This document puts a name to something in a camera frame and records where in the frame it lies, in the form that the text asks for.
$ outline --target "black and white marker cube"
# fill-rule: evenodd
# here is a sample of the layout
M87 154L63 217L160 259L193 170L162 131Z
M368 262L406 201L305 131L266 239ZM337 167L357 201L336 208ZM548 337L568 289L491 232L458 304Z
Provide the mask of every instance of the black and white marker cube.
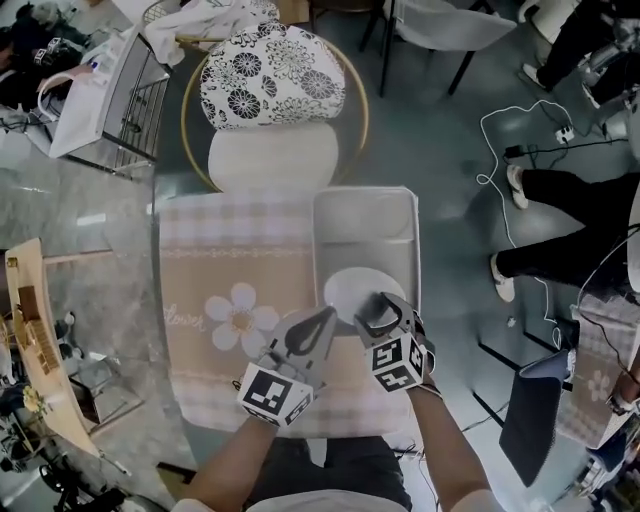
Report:
M313 387L249 363L238 402L261 420L286 427L313 402Z
M398 338L365 351L367 363L375 378L387 391L408 389L422 383L427 368L427 349L404 333Z

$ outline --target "white flower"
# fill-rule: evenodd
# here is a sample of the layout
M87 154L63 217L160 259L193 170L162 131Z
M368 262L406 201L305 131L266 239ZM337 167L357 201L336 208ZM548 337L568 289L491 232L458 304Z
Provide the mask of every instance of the white flower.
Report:
M589 379L589 382L587 383L587 387L589 388L589 391L591 391L592 402L606 400L609 398L609 392L607 391L609 383L610 380L608 375L602 375L600 370L593 372L593 379Z
M246 354L257 357L267 344L260 331L273 331L280 317L271 306L254 308L256 291L247 283L233 285L231 301L213 296L205 303L207 316L224 322L214 329L211 341L220 350L231 350L240 338Z

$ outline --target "floral cushion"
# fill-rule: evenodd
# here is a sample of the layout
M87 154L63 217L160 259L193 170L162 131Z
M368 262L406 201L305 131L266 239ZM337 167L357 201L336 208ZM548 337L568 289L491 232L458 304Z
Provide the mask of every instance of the floral cushion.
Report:
M327 46L277 21L217 45L201 77L202 108L218 130L329 119L344 97L344 72Z

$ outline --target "black pants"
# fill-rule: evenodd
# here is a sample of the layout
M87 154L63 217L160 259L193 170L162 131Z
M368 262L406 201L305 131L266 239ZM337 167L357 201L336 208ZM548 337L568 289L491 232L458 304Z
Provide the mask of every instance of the black pants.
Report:
M381 437L328 439L324 468L309 457L303 439L274 441L247 506L310 491L337 489L378 496L411 511L400 464Z
M569 172L525 170L522 185L531 201L562 210L585 225L580 231L498 253L505 277L533 276L582 287L605 256L626 236L640 174L586 183ZM593 276L587 291L600 298L626 291L627 250L618 249Z
M538 81L553 89L571 73L582 58L614 40L613 29L602 19L600 0L583 0L560 30L547 63L538 70ZM609 66L598 83L591 88L594 99L603 104L637 83L640 78L640 56L628 54Z

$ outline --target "wooden board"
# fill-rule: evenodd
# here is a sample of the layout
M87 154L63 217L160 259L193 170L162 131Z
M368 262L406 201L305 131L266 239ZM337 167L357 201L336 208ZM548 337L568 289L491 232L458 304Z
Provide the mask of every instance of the wooden board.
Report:
M13 262L17 260L17 266L9 264L11 258L15 258ZM18 289L33 286L38 312L42 319L42 325L39 327L44 331L42 334L48 341L47 359L51 364L49 372L45 373L38 360L38 355L41 353L40 347L37 344L30 345L26 340L18 340L17 345L31 386L45 398L61 395L63 397L62 400L57 400L48 406L47 412L44 413L44 421L59 436L87 453L99 457L100 452L87 433L80 406L62 364L62 355L58 349L53 328L53 315L49 304L49 289L40 240L29 240L8 250L5 254L5 269L14 314L20 305ZM19 324L20 320L14 319L14 323L16 322ZM24 329L18 329L16 332L16 336L25 335Z

